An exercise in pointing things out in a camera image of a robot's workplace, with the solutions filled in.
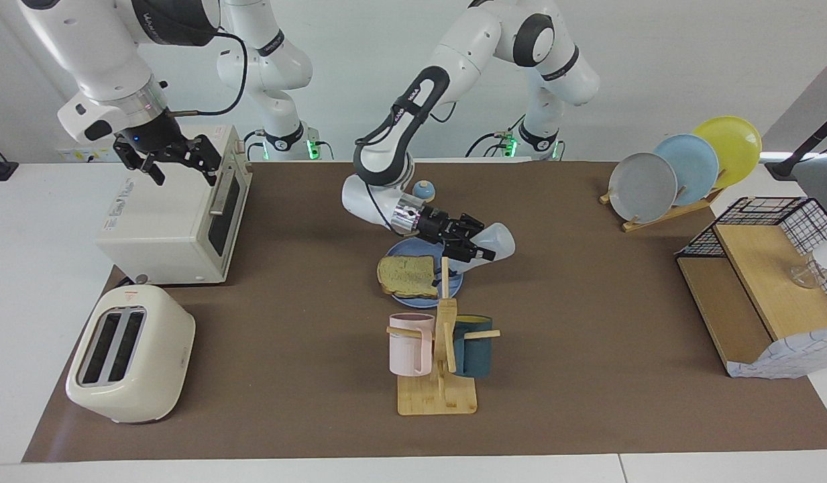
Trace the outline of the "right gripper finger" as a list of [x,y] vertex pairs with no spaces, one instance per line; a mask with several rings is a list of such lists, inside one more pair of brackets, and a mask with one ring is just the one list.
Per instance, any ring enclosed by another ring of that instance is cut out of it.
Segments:
[[222,162],[222,156],[206,135],[187,140],[184,138],[179,143],[179,163],[187,168],[192,168],[204,177],[209,186],[217,183],[217,172]]
[[158,186],[162,186],[164,184],[164,173],[162,173],[161,169],[156,166],[152,155],[141,157],[138,155],[137,150],[135,150],[134,147],[132,147],[131,144],[125,140],[115,140],[115,143],[113,143],[113,149],[115,150],[117,156],[119,156],[119,159],[121,159],[122,164],[128,170],[138,170],[149,175]]

